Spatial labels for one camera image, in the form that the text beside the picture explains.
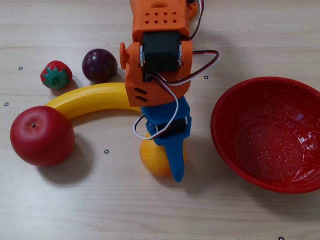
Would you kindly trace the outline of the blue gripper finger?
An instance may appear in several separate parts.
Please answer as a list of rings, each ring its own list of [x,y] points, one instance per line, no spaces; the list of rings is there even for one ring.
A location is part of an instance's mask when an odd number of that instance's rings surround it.
[[[173,177],[181,182],[185,171],[186,148],[181,135],[146,141],[146,169],[156,177]]]

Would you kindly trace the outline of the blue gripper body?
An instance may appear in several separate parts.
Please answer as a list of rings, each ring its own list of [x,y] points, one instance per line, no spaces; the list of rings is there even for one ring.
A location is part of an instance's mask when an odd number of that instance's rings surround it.
[[[162,105],[140,108],[147,120],[146,128],[150,135],[154,135],[165,128],[173,117],[176,107],[177,104],[173,101]],[[188,138],[190,136],[191,124],[190,106],[183,96],[178,99],[178,110],[173,122],[159,137],[182,136],[183,138]]]

